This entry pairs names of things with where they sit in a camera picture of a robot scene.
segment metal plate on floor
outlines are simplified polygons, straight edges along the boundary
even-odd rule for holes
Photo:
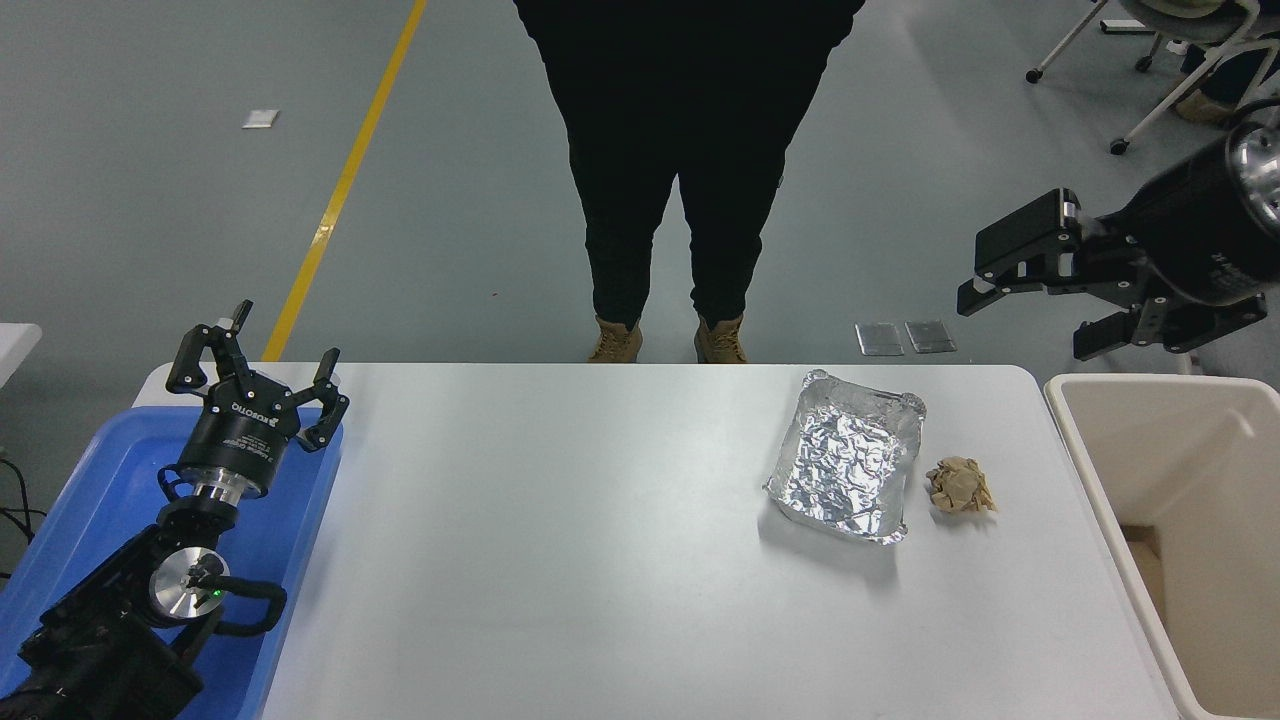
[[[893,323],[858,323],[858,346],[868,357],[902,355],[902,338]]]
[[[942,320],[923,320],[906,324],[906,334],[916,352],[955,352],[956,343]]]
[[[279,110],[250,110],[248,117],[244,118],[244,124],[241,127],[244,129],[265,129],[275,124],[275,118],[279,114]]]

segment chair leg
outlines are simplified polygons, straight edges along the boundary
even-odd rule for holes
[[[1157,32],[1155,42],[1151,44],[1151,50],[1148,50],[1147,54],[1143,55],[1142,58],[1138,58],[1138,61],[1133,64],[1133,69],[1138,70],[1139,73],[1149,70],[1151,60],[1156,56],[1156,53],[1160,50],[1160,44],[1164,40],[1165,36]]]
[[[1244,91],[1244,95],[1240,96],[1240,101],[1235,104],[1236,108],[1249,101],[1253,92],[1258,88],[1260,85],[1262,85],[1262,81],[1267,77],[1267,69],[1270,69],[1271,64],[1275,63],[1276,53],[1280,51],[1280,40],[1258,40],[1256,42],[1251,42],[1249,45],[1256,45],[1257,46],[1256,49],[1258,50],[1266,47],[1267,56],[1265,60],[1262,60],[1262,64],[1258,65],[1258,72],[1253,73],[1253,79],[1249,81],[1249,87]]]
[[[1204,55],[1204,61],[1201,63],[1201,65],[1196,68],[1196,70],[1192,72],[1192,74],[1187,76],[1187,79],[1179,83],[1172,92],[1170,92],[1164,100],[1161,100],[1160,105],[1156,105],[1155,110],[1148,113],[1147,117],[1143,118],[1142,122],[1139,122],[1137,126],[1134,126],[1132,131],[1125,133],[1124,137],[1111,141],[1111,154],[1124,155],[1125,150],[1129,149],[1129,143],[1133,142],[1133,138],[1137,137],[1138,133],[1147,129],[1147,126],[1153,123],[1156,118],[1158,118],[1165,113],[1165,110],[1170,109],[1174,105],[1174,102],[1176,102],[1178,99],[1183,96],[1184,92],[1189,92],[1192,87],[1196,87],[1196,85],[1201,81],[1201,78],[1208,74],[1208,72],[1213,68],[1213,65],[1216,65],[1221,59],[1222,59],[1222,47],[1219,46],[1211,49]]]
[[[1097,17],[1097,14],[1100,12],[1102,12],[1102,8],[1105,8],[1108,1],[1110,0],[1093,0],[1093,3],[1094,3],[1093,9],[1089,10],[1089,13],[1087,15],[1084,15],[1084,18],[1082,18],[1080,22],[1075,23],[1075,27],[1071,28],[1071,32],[1066,33],[1066,37],[1064,37],[1053,47],[1053,50],[1050,51],[1050,54],[1048,54],[1047,58],[1044,58],[1043,60],[1041,60],[1041,64],[1038,64],[1034,68],[1027,70],[1027,82],[1030,82],[1030,83],[1039,82],[1039,78],[1044,77],[1044,70],[1048,68],[1048,65],[1055,59],[1057,59],[1059,55],[1062,54],[1062,50],[1065,50],[1066,46],[1070,45],[1073,40],[1075,40],[1075,36],[1080,35],[1080,31],[1084,29],[1084,26],[1089,24],[1089,22],[1094,17]]]

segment gray floor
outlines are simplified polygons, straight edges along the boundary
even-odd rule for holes
[[[37,507],[192,324],[251,297],[242,341],[261,354],[410,6],[0,5],[0,320],[45,331],[0,389],[0,445]],[[1091,299],[954,313],[978,229],[1056,186],[1117,209],[1216,137],[1169,117],[1125,158],[1106,152],[1174,77],[1167,54],[1130,69],[1146,38],[1091,29],[1039,86],[1023,81],[1087,6],[899,0],[858,15],[765,228],[753,360],[883,363],[859,354],[854,323],[943,319],[957,352],[887,361],[1007,363],[1042,382],[1175,369],[1158,350],[1071,360],[1074,328],[1110,311]],[[279,108],[276,127],[239,129],[253,108]],[[511,3],[431,0],[284,359],[337,345],[351,361],[580,361],[594,323],[566,152]],[[694,360],[686,245],[673,202],[645,363]],[[1270,372],[1271,327],[1230,340],[1207,365]],[[15,501],[8,480],[0,501]],[[0,569],[20,551],[0,534]]]

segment white table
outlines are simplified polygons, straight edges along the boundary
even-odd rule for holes
[[[928,405],[892,548],[760,489],[809,368],[340,365],[342,466],[262,717],[1178,716],[1030,375],[826,369]],[[166,372],[138,405],[191,401]],[[947,455],[998,514],[932,509]]]
[[[36,343],[40,342],[40,325],[0,323],[0,387],[9,382],[13,372],[36,347]]]

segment robotic arm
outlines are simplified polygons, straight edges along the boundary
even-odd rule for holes
[[[1091,218],[1059,188],[983,229],[956,310],[973,315],[1016,292],[1085,292],[1121,310],[1075,331],[1076,359],[1128,343],[1187,352],[1265,318],[1263,291],[1276,283],[1280,133],[1244,123],[1116,213]]]
[[[268,493],[291,438],[307,452],[329,443],[348,398],[333,379],[338,348],[297,393],[250,369],[236,337],[251,307],[241,302],[229,328],[196,325],[183,338],[165,388],[202,395],[204,410],[178,461],[159,473],[169,503],[40,616],[18,653],[31,675],[0,700],[0,719],[172,719],[204,688],[191,665],[211,635],[255,637],[280,619],[284,588],[232,577],[218,539],[236,527],[242,498]],[[218,382],[202,393],[205,348]],[[320,420],[301,429],[297,407],[311,400],[324,406]],[[262,618],[223,620],[227,594],[265,601]],[[154,632],[177,626],[168,643]]]

